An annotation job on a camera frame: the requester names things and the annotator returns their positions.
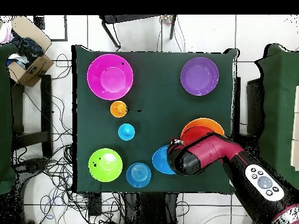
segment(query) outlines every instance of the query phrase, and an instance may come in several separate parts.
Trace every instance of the purple bowl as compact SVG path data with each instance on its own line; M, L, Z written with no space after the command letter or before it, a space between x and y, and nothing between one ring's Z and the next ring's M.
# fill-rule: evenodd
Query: purple bowl
M210 93L216 87L218 80L219 72L216 64L203 57L189 60L180 74L184 89L196 96Z

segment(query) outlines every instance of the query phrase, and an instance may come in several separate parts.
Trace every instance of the small orange cup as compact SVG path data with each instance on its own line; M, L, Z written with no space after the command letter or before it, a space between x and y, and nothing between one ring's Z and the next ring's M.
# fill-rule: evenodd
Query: small orange cup
M127 106L122 101L115 101L111 104L110 112L116 118L122 118L127 113Z

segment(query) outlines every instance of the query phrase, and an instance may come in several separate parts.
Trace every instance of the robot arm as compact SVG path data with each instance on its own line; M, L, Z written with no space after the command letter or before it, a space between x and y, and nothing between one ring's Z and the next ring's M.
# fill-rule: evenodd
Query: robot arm
M218 159L256 224L299 224L299 191L227 137L211 132L188 145L168 147L168 162L177 174L201 173Z

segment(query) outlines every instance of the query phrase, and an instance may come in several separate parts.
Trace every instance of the bowl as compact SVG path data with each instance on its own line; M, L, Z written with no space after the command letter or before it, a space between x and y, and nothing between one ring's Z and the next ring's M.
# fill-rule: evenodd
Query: bowl
M125 96L133 84L133 70L121 56L105 54L97 57L87 71L91 91L104 100Z
M91 155L88 168L91 176L96 180L111 182L120 175L123 169L123 162L116 151L103 148Z
M180 74L180 81L184 89L195 96L210 93L217 85L219 71L216 64L204 57L189 60Z
M185 145L188 145L205 136L209 132L213 132L213 130L205 126L196 125L187 129L182 135L181 140L184 141Z
M152 156L152 164L161 173L164 174L175 174L174 171L169 167L167 161L167 148L169 145L160 147Z
M189 122L184 127L184 129L180 135L180 138L182 139L182 136L186 132L187 129L189 129L190 127L193 127L193 126L197 126L197 125L207 127L220 135L224 135L224 130L222 129L221 125L219 123L217 123L216 121L211 120L210 118L197 118L196 120Z
M128 183L136 188L145 187L151 180L150 168L144 163L134 163L127 170Z

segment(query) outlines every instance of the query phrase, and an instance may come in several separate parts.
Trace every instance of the green tablecloth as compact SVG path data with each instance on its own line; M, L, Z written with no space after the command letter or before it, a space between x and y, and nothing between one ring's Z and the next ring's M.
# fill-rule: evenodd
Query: green tablecloth
M283 51L277 44L272 44L257 64L261 66L265 89L265 128L259 140L260 155L299 189L299 171L290 166L299 53Z
M89 64L107 53L122 56L134 73L132 88L120 99L129 109L123 118L111 115L112 101L95 96L86 80ZM73 61L77 62L78 192L201 191L229 194L234 191L220 162L215 162L202 174L185 177L160 173L153 167L151 158L158 148L169 144L172 138L179 138L183 127L196 118L212 118L221 124L226 134L231 133L235 49L226 54L91 52L76 45L75 51L72 47L72 55ZM211 59L219 70L218 85L207 96L192 96L180 83L184 64L195 57ZM123 123L130 123L135 128L135 137L128 142L122 141L117 134ZM89 173L89 157L100 148L115 150L123 160L123 171L115 181L101 183ZM151 169L152 179L144 188L136 189L126 180L126 171L135 162L143 162Z

